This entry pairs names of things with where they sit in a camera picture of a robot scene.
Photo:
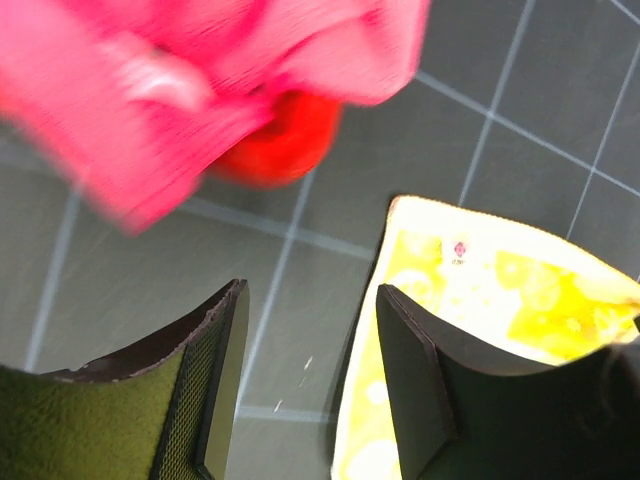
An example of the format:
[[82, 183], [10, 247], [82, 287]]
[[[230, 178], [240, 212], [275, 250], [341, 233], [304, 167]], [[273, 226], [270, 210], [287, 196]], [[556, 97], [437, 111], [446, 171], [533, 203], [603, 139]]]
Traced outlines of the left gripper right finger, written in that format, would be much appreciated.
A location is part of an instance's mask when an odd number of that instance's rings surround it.
[[511, 354], [391, 285], [376, 316], [406, 479], [635, 479], [639, 345], [561, 366]]

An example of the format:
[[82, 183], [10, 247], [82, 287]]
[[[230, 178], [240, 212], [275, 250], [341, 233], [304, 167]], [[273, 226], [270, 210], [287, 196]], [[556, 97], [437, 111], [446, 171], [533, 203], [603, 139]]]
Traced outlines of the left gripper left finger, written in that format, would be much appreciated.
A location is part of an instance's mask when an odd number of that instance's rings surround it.
[[191, 313], [76, 370], [1, 370], [1, 475], [221, 479], [249, 321], [233, 280]]

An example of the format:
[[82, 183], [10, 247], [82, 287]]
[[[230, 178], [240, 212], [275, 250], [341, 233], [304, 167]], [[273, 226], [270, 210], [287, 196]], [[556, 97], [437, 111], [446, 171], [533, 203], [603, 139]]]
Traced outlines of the yellow white towel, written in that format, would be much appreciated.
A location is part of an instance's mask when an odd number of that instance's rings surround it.
[[382, 285], [511, 354], [561, 366], [639, 345], [638, 284], [564, 239], [416, 196], [390, 206], [348, 358], [331, 475], [402, 476], [376, 316]]

